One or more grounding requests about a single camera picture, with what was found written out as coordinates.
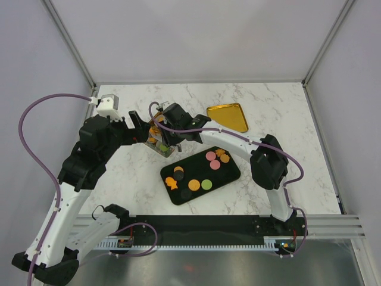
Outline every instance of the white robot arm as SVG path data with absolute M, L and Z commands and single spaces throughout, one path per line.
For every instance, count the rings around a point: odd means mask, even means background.
M 146 142 L 150 124 L 142 121 L 135 111 L 129 115 L 135 128 L 129 129 L 117 111 L 118 98 L 104 95 L 100 100 L 91 99 L 97 104 L 98 115 L 87 119 L 81 128 L 80 141 L 75 145 L 69 158 L 63 162 L 58 176 L 61 185 L 60 208 L 57 209 L 56 197 L 34 242 L 22 253 L 14 256 L 13 265 L 28 271 L 36 246 L 41 239 L 53 212 L 57 215 L 51 225 L 43 246 L 37 253 L 33 273 L 35 278 L 52 285 L 66 285 L 74 276 L 79 263 L 100 241 L 120 228 L 120 220 L 128 216 L 128 211 L 111 205 L 90 226 L 75 237 L 69 237 L 70 230 L 83 203 L 90 196 L 98 179 L 106 171 L 105 164 L 117 149 L 123 145 Z M 261 147 L 245 142 L 262 141 L 280 148 L 275 137 L 267 135 L 264 139 L 244 135 L 219 125 L 209 117 L 197 115 L 191 117 L 178 104 L 172 104 L 162 110 L 166 126 L 172 129 L 214 129 L 202 132 L 176 134 L 162 129 L 163 140 L 167 145 L 176 145 L 184 139 L 202 144 L 221 147 L 232 154 L 244 158 L 251 164 L 253 180 L 267 191 L 272 216 L 282 222 L 287 221 L 293 210 L 287 203 L 280 184 L 287 174 L 288 161 L 275 151 L 262 150 Z

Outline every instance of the yellow tray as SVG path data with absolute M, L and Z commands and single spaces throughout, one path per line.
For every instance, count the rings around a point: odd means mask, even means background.
M 249 130 L 248 123 L 239 103 L 208 107 L 207 114 L 217 123 L 235 131 L 244 133 Z

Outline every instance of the orange disc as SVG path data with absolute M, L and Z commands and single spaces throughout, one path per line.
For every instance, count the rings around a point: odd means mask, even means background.
M 180 170 L 181 172 L 184 172 L 184 169 L 181 168 L 180 166 L 175 167 L 175 168 L 173 169 L 173 172 L 176 172 L 176 171 L 178 171 L 178 170 Z
M 193 192 L 198 191 L 200 189 L 200 186 L 200 182 L 194 179 L 190 180 L 188 183 L 188 188 Z
M 227 163 L 230 160 L 230 157 L 227 154 L 222 154 L 220 157 L 222 163 Z

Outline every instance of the marble surface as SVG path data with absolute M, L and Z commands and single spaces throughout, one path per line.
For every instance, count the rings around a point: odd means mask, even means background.
M 179 103 L 192 116 L 206 114 L 212 105 L 239 102 L 249 124 L 248 134 L 276 136 L 282 148 L 302 164 L 305 177 L 289 186 L 292 204 L 307 214 L 338 214 L 338 201 L 321 151 L 313 120 L 300 83 L 215 83 L 175 85 L 101 86 L 99 96 L 116 94 L 119 112 L 128 117 L 136 110 L 148 121 L 152 101 Z M 127 124 L 132 127 L 128 118 Z M 80 214 L 116 203 L 133 215 L 268 215 L 266 192 L 254 183 L 249 164 L 233 156 L 241 178 L 181 206 L 171 203 L 160 170 L 175 161 L 209 148 L 184 141 L 183 152 L 164 158 L 143 144 L 121 147 L 107 163 L 107 172 L 98 181 Z M 287 178 L 299 175 L 289 163 Z

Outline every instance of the pink disc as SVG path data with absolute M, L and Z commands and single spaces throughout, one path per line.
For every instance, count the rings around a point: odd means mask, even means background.
M 220 167 L 221 167 L 220 161 L 213 160 L 212 162 L 210 162 L 210 168 L 212 168 L 213 170 L 218 170 Z
M 216 159 L 216 154 L 212 151 L 207 152 L 205 156 L 209 161 L 213 161 L 214 159 Z

